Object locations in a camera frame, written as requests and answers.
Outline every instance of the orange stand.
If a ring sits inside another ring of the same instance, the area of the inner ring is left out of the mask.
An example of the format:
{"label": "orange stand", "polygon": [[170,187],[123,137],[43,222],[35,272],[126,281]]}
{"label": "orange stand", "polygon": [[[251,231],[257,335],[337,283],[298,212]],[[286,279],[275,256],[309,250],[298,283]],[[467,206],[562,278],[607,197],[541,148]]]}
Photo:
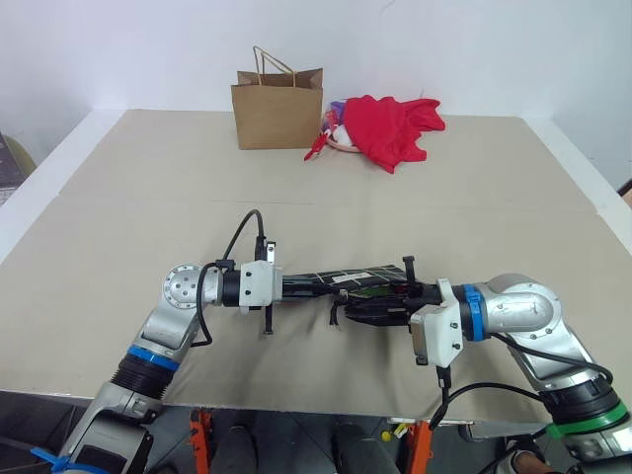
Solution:
{"label": "orange stand", "polygon": [[433,432],[428,422],[419,422],[408,428],[407,442],[411,449],[408,474],[426,474],[428,460],[433,458],[432,439]]}
{"label": "orange stand", "polygon": [[196,473],[210,474],[210,410],[199,408],[191,411],[190,444],[194,447]]}

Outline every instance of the blue tape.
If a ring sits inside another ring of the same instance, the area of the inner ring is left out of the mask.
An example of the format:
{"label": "blue tape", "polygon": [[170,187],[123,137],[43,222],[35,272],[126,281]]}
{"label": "blue tape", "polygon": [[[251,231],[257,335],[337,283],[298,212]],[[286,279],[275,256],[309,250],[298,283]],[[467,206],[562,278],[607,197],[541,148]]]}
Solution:
{"label": "blue tape", "polygon": [[75,462],[70,462],[69,456],[57,457],[54,454],[49,453],[45,449],[41,449],[40,447],[34,447],[33,449],[31,449],[31,454],[43,459],[46,462],[49,462],[51,464],[50,472],[76,470],[91,472],[93,474],[109,474],[108,471],[104,471],[103,469],[91,466],[89,464],[77,464]]}
{"label": "blue tape", "polygon": [[156,365],[160,365],[161,367],[168,368],[169,370],[173,370],[174,372],[178,370],[178,367],[180,367],[179,363],[173,362],[170,358],[166,358],[162,355],[157,355],[139,346],[130,346],[127,350],[127,353],[132,354],[133,356],[140,357],[151,363],[155,363]]}
{"label": "blue tape", "polygon": [[476,289],[473,284],[464,284],[465,301],[470,307],[470,318],[472,319],[472,341],[483,341],[483,311],[481,310],[481,301],[483,295]]}

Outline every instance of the cable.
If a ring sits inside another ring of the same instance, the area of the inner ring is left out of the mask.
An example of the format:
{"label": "cable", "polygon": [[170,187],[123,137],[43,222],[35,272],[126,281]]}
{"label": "cable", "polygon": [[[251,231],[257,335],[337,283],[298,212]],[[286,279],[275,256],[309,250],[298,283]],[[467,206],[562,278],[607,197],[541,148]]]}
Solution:
{"label": "cable", "polygon": [[201,331],[204,333],[204,337],[206,338],[206,341],[199,341],[197,343],[192,343],[191,344],[192,348],[198,348],[200,346],[210,346],[210,344],[213,342],[213,338],[210,336],[210,332],[208,331],[208,328],[206,327],[206,322],[204,321],[203,308],[201,305],[201,294],[203,292],[203,287],[204,287],[204,278],[206,277],[206,272],[208,272],[208,269],[212,267],[215,267],[215,263],[204,265],[201,268],[201,271],[199,272],[199,277],[197,278],[196,316],[197,316],[197,321],[199,322],[199,327],[201,328]]}
{"label": "cable", "polygon": [[[531,435],[531,440],[536,440],[539,437],[541,437],[542,435],[544,435],[546,433],[546,428],[543,428],[542,430],[540,430],[539,432],[535,432],[534,434]],[[490,462],[489,464],[487,464],[485,467],[483,467],[483,469],[481,469],[480,471],[477,472],[477,474],[485,474],[487,471],[489,471],[492,468],[495,468],[498,463],[500,463],[502,460],[507,459],[509,456],[511,456],[512,454],[514,454],[516,451],[519,450],[518,444],[510,447],[508,450],[506,450],[503,454],[501,454],[500,456],[498,456],[496,459],[494,459],[492,462]]]}
{"label": "cable", "polygon": [[439,405],[439,407],[434,412],[433,417],[431,418],[430,429],[434,430],[438,426],[438,424],[441,423],[441,420],[443,420],[443,417],[447,413],[449,404],[452,403],[455,398],[459,397],[460,395],[463,395],[466,392],[469,392],[470,390],[475,390],[477,388],[498,388],[501,390],[508,390],[513,393],[524,395],[525,397],[529,397],[530,399],[536,400],[538,402],[542,401],[537,394],[529,392],[527,390],[522,390],[521,388],[514,387],[513,385],[507,385],[506,383],[497,383],[497,382],[472,383],[470,385],[466,385],[462,388],[459,388],[455,392],[451,393],[447,397],[447,400],[441,403],[441,405]]}
{"label": "cable", "polygon": [[241,223],[239,224],[239,227],[237,227],[237,230],[233,234],[233,238],[230,239],[230,243],[228,244],[228,247],[226,248],[226,252],[224,252],[224,256],[222,257],[223,260],[226,260],[228,258],[228,256],[230,255],[230,252],[233,250],[233,246],[235,245],[237,238],[239,237],[239,234],[241,234],[241,231],[244,229],[246,222],[248,222],[253,215],[257,217],[257,227],[259,228],[259,237],[262,239],[265,238],[264,219],[261,216],[261,213],[257,209],[252,209],[250,212],[248,212],[244,216]]}
{"label": "cable", "polygon": [[520,351],[525,354],[529,354],[531,356],[548,358],[549,360],[555,360],[556,362],[567,363],[568,365],[574,365],[575,367],[591,368],[592,370],[603,374],[603,376],[605,377],[605,379],[608,381],[609,384],[612,384],[612,380],[614,380],[614,376],[612,375],[612,372],[608,370],[607,368],[605,368],[603,365],[599,365],[598,363],[588,362],[586,360],[576,360],[574,358],[564,357],[563,355],[543,353],[535,349],[526,348],[525,346],[521,346],[520,344],[512,341],[510,338],[506,336],[502,336],[500,334],[492,334],[492,337],[498,339],[499,341],[504,342],[510,348],[514,348],[517,351]]}

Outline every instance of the robotic arm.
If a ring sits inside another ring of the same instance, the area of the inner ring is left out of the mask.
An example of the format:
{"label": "robotic arm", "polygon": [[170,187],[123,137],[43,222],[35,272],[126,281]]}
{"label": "robotic arm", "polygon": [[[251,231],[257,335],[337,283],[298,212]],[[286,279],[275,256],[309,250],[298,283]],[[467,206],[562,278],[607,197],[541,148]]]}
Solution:
{"label": "robotic arm", "polygon": [[[550,289],[521,275],[457,286],[447,279],[420,283],[415,280],[412,258],[404,259],[406,279],[398,279],[396,272],[401,271],[394,267],[380,268],[382,273],[344,272],[333,276],[331,282],[322,282],[321,276],[321,282],[309,276],[283,278],[275,267],[276,244],[263,236],[261,220],[256,260],[235,270],[227,255],[253,213],[259,215],[251,211],[242,221],[222,260],[204,267],[182,265],[167,274],[158,306],[59,455],[34,450],[52,464],[52,472],[143,472],[152,444],[144,426],[159,416],[162,396],[189,348],[210,343],[201,314],[203,306],[239,306],[242,312],[265,308],[266,332],[271,334],[273,303],[329,293],[337,295],[332,321],[336,308],[345,305],[348,316],[359,322],[409,324],[418,364],[448,370],[463,351],[463,338],[472,342],[490,336],[502,339],[553,418],[548,432],[560,437],[569,452],[583,461],[578,469],[584,470],[578,472],[609,469],[616,463],[627,469],[622,472],[632,473],[629,413],[610,386],[609,372],[593,363],[564,324],[562,305]],[[384,276],[391,274],[395,277],[390,280]],[[381,279],[382,286],[387,279],[386,285],[395,292],[353,297],[350,279],[363,278]],[[195,343],[200,328],[206,342]],[[557,359],[543,358],[542,353]]]}

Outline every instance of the blue ring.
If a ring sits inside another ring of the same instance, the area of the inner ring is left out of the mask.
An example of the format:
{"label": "blue ring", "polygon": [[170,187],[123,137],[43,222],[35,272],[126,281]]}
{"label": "blue ring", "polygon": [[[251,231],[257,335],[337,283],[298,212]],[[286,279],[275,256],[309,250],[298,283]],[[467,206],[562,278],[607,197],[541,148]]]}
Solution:
{"label": "blue ring", "polygon": [[160,365],[161,367],[168,368],[169,370],[173,370],[174,372],[178,370],[178,367],[180,367],[179,363],[173,362],[170,358],[157,355],[139,346],[130,346],[127,353],[147,360],[148,362],[155,363],[156,365]]}
{"label": "blue ring", "polygon": [[464,284],[463,289],[465,289],[465,301],[470,306],[472,341],[483,341],[483,311],[481,310],[483,295],[473,284]]}

